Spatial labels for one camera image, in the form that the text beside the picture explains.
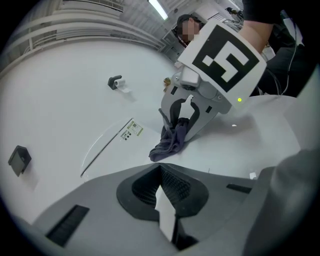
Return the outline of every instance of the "ceiling light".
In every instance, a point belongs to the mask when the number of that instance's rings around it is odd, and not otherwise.
[[[161,15],[161,17],[166,20],[168,15],[166,14],[165,10],[162,8],[160,3],[157,0],[148,0],[150,4],[156,9],[156,11]]]

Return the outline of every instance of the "person's arm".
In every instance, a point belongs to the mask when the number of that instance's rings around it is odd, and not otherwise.
[[[261,53],[269,40],[273,26],[273,24],[245,20],[239,34]]]

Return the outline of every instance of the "gray plastic base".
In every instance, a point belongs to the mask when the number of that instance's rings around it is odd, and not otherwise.
[[[178,250],[162,234],[159,223],[132,217],[119,204],[116,195],[117,187],[124,179],[159,165],[166,164],[139,166],[90,180],[49,207],[35,221],[34,227],[46,235],[74,205],[79,205],[89,208],[89,212],[66,243],[64,248],[68,252],[91,256],[174,255]],[[210,254],[220,248],[235,253],[232,255],[241,255],[248,232],[266,196],[272,171],[264,170],[258,180],[250,180],[199,172],[173,164],[168,166],[199,180],[209,190],[209,199],[201,211],[195,216],[180,219],[185,232],[199,241],[181,253],[205,255],[207,247]],[[228,184],[249,187],[252,191],[247,194],[228,189]]]

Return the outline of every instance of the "black slot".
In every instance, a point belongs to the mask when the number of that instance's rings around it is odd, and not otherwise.
[[[209,113],[211,110],[212,110],[212,107],[211,107],[211,106],[208,106],[208,108],[206,109],[205,112]]]
[[[171,91],[171,94],[172,94],[172,95],[175,95],[177,89],[178,89],[178,87],[176,87],[176,86],[173,87],[173,89],[172,89],[172,91]]]
[[[55,244],[64,247],[88,212],[89,208],[75,205],[46,237]]]
[[[246,193],[249,194],[252,190],[251,187],[247,187],[247,186],[240,186],[240,185],[236,185],[236,184],[228,184],[226,186],[227,189],[231,189],[231,190],[235,190],[235,191],[239,191],[242,193]]]

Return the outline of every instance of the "black cable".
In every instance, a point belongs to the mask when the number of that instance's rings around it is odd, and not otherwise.
[[[272,76],[272,78],[274,79],[277,94],[282,95],[281,94],[281,85],[280,85],[280,82],[279,82],[277,76],[269,68],[266,68],[265,70],[267,70],[269,72],[269,74]]]
[[[286,87],[283,91],[283,93],[281,93],[281,95],[284,95],[286,93],[286,91],[288,90],[288,87],[289,87],[289,72],[290,72],[290,69],[291,69],[291,64],[292,64],[292,61],[294,60],[294,57],[296,55],[296,51],[297,51],[297,47],[298,47],[298,44],[297,44],[297,28],[296,28],[296,23],[292,20],[293,22],[293,26],[294,26],[294,37],[295,37],[295,48],[294,48],[294,52],[293,52],[293,55],[292,55],[292,58],[291,58],[291,61],[289,63],[289,66],[288,66],[288,69],[287,69],[287,79],[286,79]]]

